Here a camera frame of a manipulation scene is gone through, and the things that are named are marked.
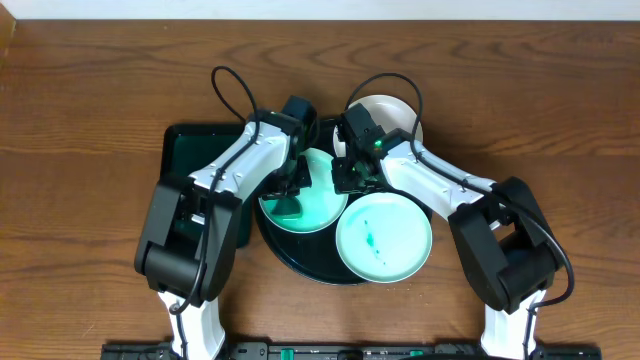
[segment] green led light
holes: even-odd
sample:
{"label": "green led light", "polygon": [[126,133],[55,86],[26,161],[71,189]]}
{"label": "green led light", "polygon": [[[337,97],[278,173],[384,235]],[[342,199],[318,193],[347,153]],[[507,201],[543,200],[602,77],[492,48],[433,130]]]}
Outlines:
{"label": "green led light", "polygon": [[293,349],[282,349],[280,351],[280,360],[293,360]]}

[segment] green stain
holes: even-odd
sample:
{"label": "green stain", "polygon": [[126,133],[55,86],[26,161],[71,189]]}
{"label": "green stain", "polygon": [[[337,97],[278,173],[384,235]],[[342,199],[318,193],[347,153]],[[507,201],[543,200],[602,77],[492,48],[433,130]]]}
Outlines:
{"label": "green stain", "polygon": [[367,220],[364,221],[364,226],[367,228],[367,244],[371,249],[373,249],[373,245],[375,243],[373,242],[373,234],[371,233],[371,229],[369,229],[369,223]]}

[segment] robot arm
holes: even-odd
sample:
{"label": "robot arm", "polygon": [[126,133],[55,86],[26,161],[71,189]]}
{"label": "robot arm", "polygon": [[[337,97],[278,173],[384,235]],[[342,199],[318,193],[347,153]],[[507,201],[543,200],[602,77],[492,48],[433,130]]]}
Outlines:
{"label": "robot arm", "polygon": [[[391,187],[410,194],[447,220],[467,281],[486,304],[486,327],[481,342],[484,350],[492,356],[521,359],[527,309],[531,303],[542,300],[561,266],[544,234],[530,220],[417,161],[410,146],[412,137],[399,129],[385,134],[362,105],[355,105],[343,114],[338,131],[347,144],[347,155],[332,164],[336,191],[367,193]],[[414,145],[440,172],[518,202],[544,222],[533,194],[523,181],[510,178],[496,183],[479,178],[436,157],[421,143]],[[493,230],[511,224],[515,231],[498,241]],[[533,331],[528,342],[532,352]]]}
{"label": "robot arm", "polygon": [[[218,295],[235,257],[240,209],[259,187],[261,196],[294,196],[311,185],[304,150],[305,136],[315,120],[315,109],[291,97],[280,113],[260,111],[245,126],[240,138],[218,159],[189,177],[163,176],[156,186],[136,253],[136,271],[160,293],[169,309],[182,304],[196,281],[203,241],[208,242],[205,272],[198,291],[179,316],[171,316],[176,335],[172,349],[188,351],[190,359],[215,359],[225,333],[218,318]],[[257,140],[252,141],[260,120]],[[213,176],[226,170],[210,191]],[[200,239],[205,226],[206,202],[213,202],[209,238]],[[183,347],[182,340],[188,343]]]}

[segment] white plate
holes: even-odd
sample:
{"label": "white plate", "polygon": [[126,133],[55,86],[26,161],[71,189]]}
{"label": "white plate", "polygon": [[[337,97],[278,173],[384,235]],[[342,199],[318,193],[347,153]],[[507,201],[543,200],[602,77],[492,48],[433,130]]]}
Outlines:
{"label": "white plate", "polygon": [[331,225],[342,214],[349,195],[336,194],[331,177],[331,160],[333,156],[314,148],[305,150],[307,157],[311,187],[300,189],[296,199],[300,202],[302,214],[299,217],[283,217],[273,215],[278,200],[262,200],[260,208],[267,219],[277,227],[292,233],[308,234]]}
{"label": "white plate", "polygon": [[[354,101],[349,107],[355,104],[362,104],[371,114],[373,122],[382,126],[386,133],[397,128],[411,133],[413,123],[416,121],[415,111],[407,103],[393,96],[366,96]],[[418,124],[418,131],[416,131],[416,140],[422,142],[422,125],[420,124]],[[344,142],[338,140],[338,127],[333,129],[333,150],[337,157],[346,155]]]}
{"label": "white plate", "polygon": [[420,270],[432,244],[431,225],[422,209],[392,193],[354,201],[342,213],[336,247],[345,265],[363,279],[390,283]]}

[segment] wood grain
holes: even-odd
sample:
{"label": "wood grain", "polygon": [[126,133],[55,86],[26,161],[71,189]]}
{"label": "wood grain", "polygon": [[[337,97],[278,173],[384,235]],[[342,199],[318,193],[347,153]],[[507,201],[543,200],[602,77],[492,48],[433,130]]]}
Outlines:
{"label": "wood grain", "polygon": [[[639,24],[24,21],[0,73],[3,359],[95,359],[107,341],[171,335],[133,255],[164,129],[234,121],[209,83],[217,64],[264,106],[296,94],[321,114],[374,73],[415,79],[427,147],[472,173],[527,181],[570,254],[575,295],[541,312],[538,337],[637,358]],[[415,103],[392,80],[363,91],[373,93]],[[417,275],[345,288],[294,274],[254,226],[221,298],[223,324],[274,341],[477,339],[482,304],[446,223],[433,227]]]}
{"label": "wood grain", "polygon": [[11,14],[0,4],[0,69],[4,64],[4,59],[9,53],[9,44],[13,38],[13,30],[16,20]]}

